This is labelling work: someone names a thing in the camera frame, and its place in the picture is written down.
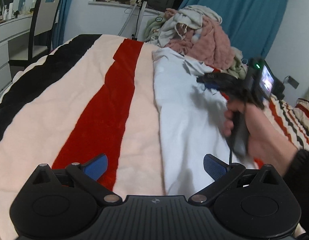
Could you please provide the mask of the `person's right forearm black sleeve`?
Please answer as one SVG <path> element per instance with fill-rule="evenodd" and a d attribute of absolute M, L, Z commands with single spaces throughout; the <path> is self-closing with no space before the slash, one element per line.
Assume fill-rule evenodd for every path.
<path fill-rule="evenodd" d="M 296 153 L 283 179 L 301 207 L 299 223 L 305 234 L 300 239 L 309 239 L 309 151 Z"/>

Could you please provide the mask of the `person's right hand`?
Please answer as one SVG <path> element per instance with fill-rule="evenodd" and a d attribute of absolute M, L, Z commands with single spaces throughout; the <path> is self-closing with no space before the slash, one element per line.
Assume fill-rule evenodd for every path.
<path fill-rule="evenodd" d="M 245 116 L 250 133 L 248 154 L 265 164 L 271 164 L 283 177 L 287 173 L 298 149 L 287 137 L 280 134 L 256 105 L 232 100 L 227 103 L 223 135 L 229 137 L 234 129 L 233 115 L 240 112 Z"/>

